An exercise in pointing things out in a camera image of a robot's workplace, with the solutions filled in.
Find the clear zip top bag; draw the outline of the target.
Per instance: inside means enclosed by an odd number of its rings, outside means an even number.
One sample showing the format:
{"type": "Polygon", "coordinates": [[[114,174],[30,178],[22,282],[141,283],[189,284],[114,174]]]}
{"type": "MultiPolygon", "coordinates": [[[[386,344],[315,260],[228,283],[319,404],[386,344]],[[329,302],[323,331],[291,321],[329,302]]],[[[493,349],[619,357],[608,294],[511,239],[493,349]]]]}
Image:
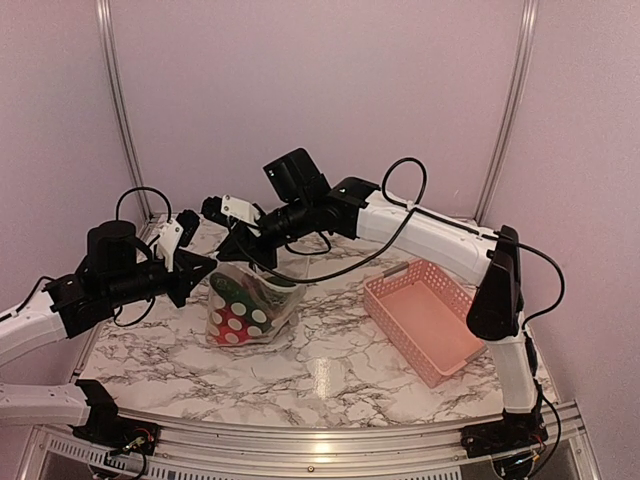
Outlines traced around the clear zip top bag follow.
{"type": "Polygon", "coordinates": [[[219,265],[208,279],[206,341],[217,347],[271,342],[297,317],[305,287],[241,265],[219,265]]]}

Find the pink plastic basket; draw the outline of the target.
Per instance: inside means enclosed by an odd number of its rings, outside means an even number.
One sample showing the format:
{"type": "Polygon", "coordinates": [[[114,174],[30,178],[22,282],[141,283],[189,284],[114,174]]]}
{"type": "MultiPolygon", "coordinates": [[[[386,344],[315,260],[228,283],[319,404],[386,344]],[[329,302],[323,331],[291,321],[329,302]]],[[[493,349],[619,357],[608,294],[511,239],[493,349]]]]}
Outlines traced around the pink plastic basket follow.
{"type": "Polygon", "coordinates": [[[459,283],[423,259],[364,282],[365,311],[430,388],[486,351],[466,325],[471,302],[459,283]]]}

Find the dark green cucumber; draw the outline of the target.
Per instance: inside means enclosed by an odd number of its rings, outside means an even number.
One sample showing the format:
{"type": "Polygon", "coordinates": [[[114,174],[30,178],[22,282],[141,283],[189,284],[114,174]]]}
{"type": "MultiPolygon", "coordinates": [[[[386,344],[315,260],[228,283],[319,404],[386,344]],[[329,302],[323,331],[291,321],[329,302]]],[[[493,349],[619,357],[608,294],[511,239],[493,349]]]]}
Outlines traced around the dark green cucumber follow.
{"type": "Polygon", "coordinates": [[[264,337],[272,330],[271,319],[266,311],[258,305],[257,301],[251,296],[244,285],[220,272],[213,273],[210,276],[209,285],[210,311],[233,303],[241,303],[247,308],[247,315],[261,328],[263,332],[261,337],[264,337]]]}

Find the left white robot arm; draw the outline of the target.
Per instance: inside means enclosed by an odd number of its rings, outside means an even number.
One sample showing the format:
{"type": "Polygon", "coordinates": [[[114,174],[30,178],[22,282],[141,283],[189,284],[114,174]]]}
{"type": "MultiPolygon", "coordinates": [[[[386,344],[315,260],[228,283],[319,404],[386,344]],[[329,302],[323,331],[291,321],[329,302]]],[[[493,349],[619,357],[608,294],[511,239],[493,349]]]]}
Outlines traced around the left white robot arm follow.
{"type": "MultiPolygon", "coordinates": [[[[155,246],[136,235],[129,221],[111,220],[87,234],[78,269],[38,287],[1,316],[1,362],[42,346],[75,338],[139,301],[165,295],[178,308],[216,267],[214,259],[181,248],[182,226],[165,223],[155,246]]],[[[4,425],[86,425],[106,445],[125,438],[126,423],[96,381],[1,387],[4,425]]]]}

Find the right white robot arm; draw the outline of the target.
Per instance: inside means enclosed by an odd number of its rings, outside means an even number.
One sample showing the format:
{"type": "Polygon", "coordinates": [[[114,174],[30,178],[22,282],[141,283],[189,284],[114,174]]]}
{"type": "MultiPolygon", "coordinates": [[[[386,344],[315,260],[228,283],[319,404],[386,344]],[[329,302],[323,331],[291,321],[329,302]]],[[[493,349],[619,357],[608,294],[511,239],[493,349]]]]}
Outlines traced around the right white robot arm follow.
{"type": "Polygon", "coordinates": [[[524,327],[520,245],[513,229],[494,233],[471,226],[357,177],[330,185],[301,148],[264,171],[279,208],[264,212],[228,195],[203,204],[204,215],[228,231],[219,260],[274,273],[278,250],[311,233],[408,253],[407,264],[365,283],[368,314],[430,387],[487,350],[502,391],[504,418],[496,425],[496,440],[515,448],[533,433],[542,390],[524,327]]]}

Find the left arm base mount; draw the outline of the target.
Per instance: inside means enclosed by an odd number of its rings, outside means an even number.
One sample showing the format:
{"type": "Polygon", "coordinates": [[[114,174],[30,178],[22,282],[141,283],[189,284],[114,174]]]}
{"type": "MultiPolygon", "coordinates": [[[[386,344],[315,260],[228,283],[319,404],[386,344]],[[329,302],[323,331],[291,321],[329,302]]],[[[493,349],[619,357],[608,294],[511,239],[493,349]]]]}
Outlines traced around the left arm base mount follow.
{"type": "Polygon", "coordinates": [[[75,385],[82,390],[89,407],[88,419],[72,427],[75,437],[118,453],[124,453],[126,445],[141,437],[144,440],[141,451],[145,455],[154,453],[160,432],[158,424],[121,416],[115,400],[97,380],[80,379],[75,385]]]}

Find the front aluminium rail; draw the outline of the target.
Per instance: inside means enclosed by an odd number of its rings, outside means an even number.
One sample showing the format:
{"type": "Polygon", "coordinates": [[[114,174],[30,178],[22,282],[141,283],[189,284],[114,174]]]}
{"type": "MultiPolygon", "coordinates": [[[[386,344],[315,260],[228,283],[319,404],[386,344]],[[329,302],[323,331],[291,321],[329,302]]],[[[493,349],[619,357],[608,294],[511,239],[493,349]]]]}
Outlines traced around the front aluminium rail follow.
{"type": "Polygon", "coordinates": [[[33,428],[18,476],[83,479],[109,472],[149,479],[493,479],[505,454],[471,458],[461,430],[474,419],[425,425],[302,428],[236,425],[124,410],[159,427],[153,455],[107,459],[67,427],[33,428]]]}

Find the left aluminium frame post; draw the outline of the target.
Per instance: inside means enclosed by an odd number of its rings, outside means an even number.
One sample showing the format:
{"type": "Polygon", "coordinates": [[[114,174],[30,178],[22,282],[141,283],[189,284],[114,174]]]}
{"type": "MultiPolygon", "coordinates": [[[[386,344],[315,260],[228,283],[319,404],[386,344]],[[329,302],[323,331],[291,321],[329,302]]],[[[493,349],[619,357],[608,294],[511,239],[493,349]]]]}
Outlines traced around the left aluminium frame post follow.
{"type": "Polygon", "coordinates": [[[118,62],[116,36],[113,25],[112,5],[109,0],[95,2],[98,31],[101,40],[104,63],[108,79],[111,101],[118,127],[125,162],[133,187],[145,185],[138,160],[131,122],[127,111],[124,88],[118,62]]]}

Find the aluminium frame post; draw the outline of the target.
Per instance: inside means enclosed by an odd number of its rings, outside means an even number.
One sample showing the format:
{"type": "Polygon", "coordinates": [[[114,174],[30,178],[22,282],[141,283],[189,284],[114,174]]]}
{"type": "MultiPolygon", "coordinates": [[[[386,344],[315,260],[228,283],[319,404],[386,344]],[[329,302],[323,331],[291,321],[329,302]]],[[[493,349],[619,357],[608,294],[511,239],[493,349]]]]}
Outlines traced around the aluminium frame post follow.
{"type": "Polygon", "coordinates": [[[108,79],[111,101],[118,127],[125,162],[133,187],[145,185],[138,160],[131,122],[127,111],[124,88],[118,62],[116,36],[113,25],[112,5],[109,0],[95,2],[98,31],[101,40],[104,63],[108,79]]]}
{"type": "Polygon", "coordinates": [[[511,136],[526,88],[538,11],[538,0],[525,0],[523,2],[514,64],[507,88],[506,101],[489,167],[475,208],[474,220],[478,224],[482,224],[488,216],[492,200],[499,185],[501,172],[506,164],[511,136]]]}

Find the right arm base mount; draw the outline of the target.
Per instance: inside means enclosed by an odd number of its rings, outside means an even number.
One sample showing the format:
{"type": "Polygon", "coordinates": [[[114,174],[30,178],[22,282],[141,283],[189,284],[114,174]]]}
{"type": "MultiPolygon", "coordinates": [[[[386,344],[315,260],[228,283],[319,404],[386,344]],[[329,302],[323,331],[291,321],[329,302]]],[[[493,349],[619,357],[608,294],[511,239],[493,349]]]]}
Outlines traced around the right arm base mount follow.
{"type": "Polygon", "coordinates": [[[548,439],[541,410],[529,413],[510,413],[504,410],[501,418],[461,430],[461,446],[469,458],[494,455],[526,448],[548,439]]]}

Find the right aluminium frame post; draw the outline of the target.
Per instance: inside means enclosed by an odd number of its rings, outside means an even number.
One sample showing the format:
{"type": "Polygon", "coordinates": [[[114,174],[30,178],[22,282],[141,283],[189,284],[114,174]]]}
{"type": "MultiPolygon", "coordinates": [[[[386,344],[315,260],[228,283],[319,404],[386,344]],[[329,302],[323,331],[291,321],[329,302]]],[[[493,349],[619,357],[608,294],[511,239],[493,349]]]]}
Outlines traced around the right aluminium frame post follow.
{"type": "Polygon", "coordinates": [[[499,185],[501,172],[506,164],[511,136],[526,88],[538,11],[538,0],[525,0],[523,2],[514,64],[507,88],[506,101],[489,167],[475,208],[474,220],[478,224],[482,224],[488,216],[492,200],[499,185]]]}

